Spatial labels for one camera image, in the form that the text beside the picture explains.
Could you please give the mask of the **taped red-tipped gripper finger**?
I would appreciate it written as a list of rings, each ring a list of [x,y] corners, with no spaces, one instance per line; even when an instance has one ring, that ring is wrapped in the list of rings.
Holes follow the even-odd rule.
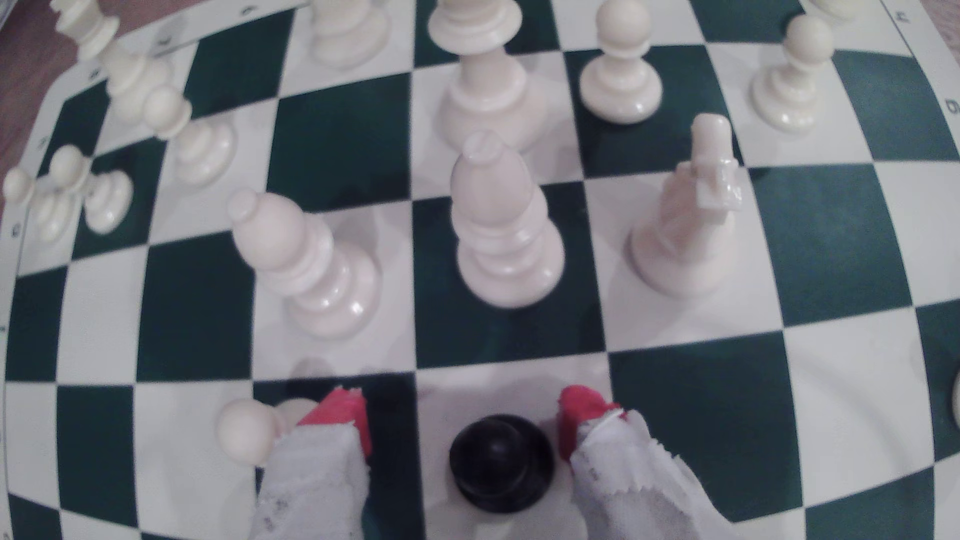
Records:
[[[250,539],[364,539],[373,452],[367,400],[338,386],[275,444]]]
[[[679,455],[637,410],[572,384],[558,396],[558,451],[589,539],[739,539]]]

